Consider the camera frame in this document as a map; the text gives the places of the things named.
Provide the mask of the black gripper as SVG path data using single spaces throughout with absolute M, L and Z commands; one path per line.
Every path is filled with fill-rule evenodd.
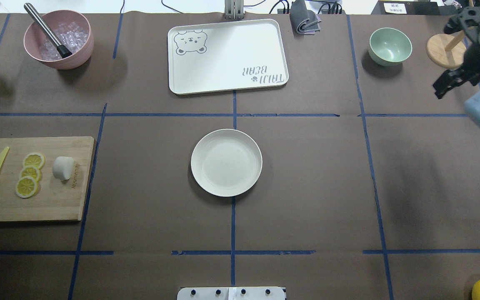
M 437 99 L 442 99 L 448 91 L 470 82 L 473 86 L 480 83 L 480 45 L 472 44 L 465 51 L 461 69 L 446 70 L 432 84 Z

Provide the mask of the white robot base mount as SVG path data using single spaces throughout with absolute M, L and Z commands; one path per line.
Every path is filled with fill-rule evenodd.
M 177 293 L 177 300 L 286 300 L 284 287 L 185 287 Z

